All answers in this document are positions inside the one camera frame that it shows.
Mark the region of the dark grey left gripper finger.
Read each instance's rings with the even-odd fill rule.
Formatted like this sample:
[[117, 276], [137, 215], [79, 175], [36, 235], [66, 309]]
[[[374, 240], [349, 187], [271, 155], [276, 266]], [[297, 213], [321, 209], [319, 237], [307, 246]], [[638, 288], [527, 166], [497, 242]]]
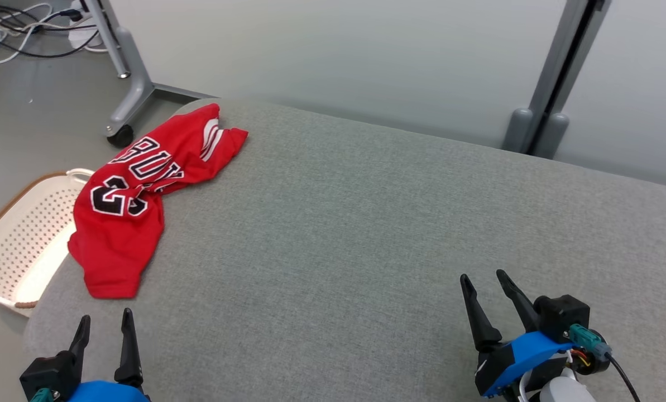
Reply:
[[73, 369], [82, 369], [84, 351], [89, 344], [90, 339], [90, 315], [84, 315], [75, 331], [73, 340], [68, 348], [70, 363]]
[[136, 387], [143, 386], [143, 369], [138, 348], [136, 326], [131, 308], [124, 308], [121, 323], [123, 335], [120, 366], [116, 369], [114, 380], [117, 384]]

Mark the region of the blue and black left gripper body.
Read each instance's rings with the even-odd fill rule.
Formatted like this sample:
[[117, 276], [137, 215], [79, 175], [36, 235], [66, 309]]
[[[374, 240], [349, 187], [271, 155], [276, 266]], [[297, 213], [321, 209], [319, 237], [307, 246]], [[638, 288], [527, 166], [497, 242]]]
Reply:
[[137, 387], [118, 382], [81, 382], [67, 402], [151, 402]]

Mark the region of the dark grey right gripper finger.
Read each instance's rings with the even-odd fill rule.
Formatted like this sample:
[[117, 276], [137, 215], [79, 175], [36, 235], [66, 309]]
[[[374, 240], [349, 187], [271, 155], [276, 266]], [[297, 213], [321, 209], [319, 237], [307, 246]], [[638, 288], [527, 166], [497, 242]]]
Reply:
[[506, 297], [514, 304], [514, 308], [525, 328], [526, 333], [539, 330], [539, 313], [534, 309], [534, 304], [526, 294], [516, 285], [505, 270], [496, 270], [496, 277], [500, 282]]
[[477, 291], [468, 275], [460, 276], [464, 305], [476, 351], [491, 353], [501, 345], [502, 335], [491, 325], [483, 307], [478, 302]]

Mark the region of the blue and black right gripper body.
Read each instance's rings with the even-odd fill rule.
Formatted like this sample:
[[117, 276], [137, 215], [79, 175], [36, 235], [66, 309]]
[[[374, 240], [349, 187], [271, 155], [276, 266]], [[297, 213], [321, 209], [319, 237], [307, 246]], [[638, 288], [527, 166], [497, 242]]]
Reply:
[[474, 341], [481, 363], [474, 375], [478, 393], [487, 399], [503, 393], [524, 374], [560, 352], [573, 348], [570, 342], [557, 343], [539, 331], [525, 333], [508, 343]]

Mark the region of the red basketball jersey white sleeves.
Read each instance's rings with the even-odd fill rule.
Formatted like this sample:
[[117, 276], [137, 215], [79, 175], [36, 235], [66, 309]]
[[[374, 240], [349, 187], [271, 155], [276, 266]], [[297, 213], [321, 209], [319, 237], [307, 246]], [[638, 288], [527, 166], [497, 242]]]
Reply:
[[90, 176], [73, 207], [68, 252], [91, 296], [136, 296], [164, 233], [164, 195], [212, 180], [247, 140], [220, 120], [216, 103], [175, 115]]

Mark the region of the white perforated laundry basket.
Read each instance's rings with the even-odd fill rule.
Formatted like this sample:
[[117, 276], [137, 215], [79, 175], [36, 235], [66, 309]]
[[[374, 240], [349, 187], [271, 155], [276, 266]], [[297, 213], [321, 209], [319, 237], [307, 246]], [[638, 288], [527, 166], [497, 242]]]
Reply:
[[73, 208], [92, 170], [58, 171], [33, 181], [0, 211], [0, 305], [24, 317], [68, 256]]

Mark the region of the black caster wheel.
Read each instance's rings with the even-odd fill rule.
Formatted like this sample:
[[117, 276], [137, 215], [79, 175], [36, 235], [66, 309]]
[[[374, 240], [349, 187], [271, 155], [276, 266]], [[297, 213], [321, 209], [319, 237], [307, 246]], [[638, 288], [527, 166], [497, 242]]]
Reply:
[[116, 133], [107, 137], [107, 142], [117, 149], [125, 149], [134, 141], [135, 133], [131, 125], [119, 127]]

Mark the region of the grey partition stand leg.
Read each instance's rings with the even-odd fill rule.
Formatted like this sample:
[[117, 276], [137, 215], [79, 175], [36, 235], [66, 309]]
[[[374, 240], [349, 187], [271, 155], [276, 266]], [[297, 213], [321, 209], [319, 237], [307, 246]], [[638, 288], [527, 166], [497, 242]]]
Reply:
[[84, 0], [84, 2], [97, 23], [118, 78], [129, 83], [128, 92], [118, 107], [114, 109], [103, 130], [106, 139], [116, 133], [119, 127], [131, 125], [154, 95], [189, 99], [190, 101], [211, 98], [208, 94], [153, 82], [136, 46], [133, 34], [117, 20], [111, 0]]

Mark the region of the white power strip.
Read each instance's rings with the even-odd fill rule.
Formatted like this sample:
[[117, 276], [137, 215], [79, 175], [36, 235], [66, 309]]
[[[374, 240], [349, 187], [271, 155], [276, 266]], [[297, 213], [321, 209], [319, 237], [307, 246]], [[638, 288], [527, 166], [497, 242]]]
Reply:
[[84, 0], [72, 0], [69, 19], [68, 40], [73, 49], [84, 49], [92, 53], [104, 54], [107, 46], [99, 33], [99, 28]]

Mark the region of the grey partition post with rounded feet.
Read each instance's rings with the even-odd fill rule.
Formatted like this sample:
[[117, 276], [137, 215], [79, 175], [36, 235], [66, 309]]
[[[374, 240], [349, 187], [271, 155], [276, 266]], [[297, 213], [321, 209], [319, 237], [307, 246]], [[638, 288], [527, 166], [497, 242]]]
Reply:
[[570, 126], [563, 111], [612, 0], [566, 0], [529, 106], [514, 110], [502, 150], [552, 159]]

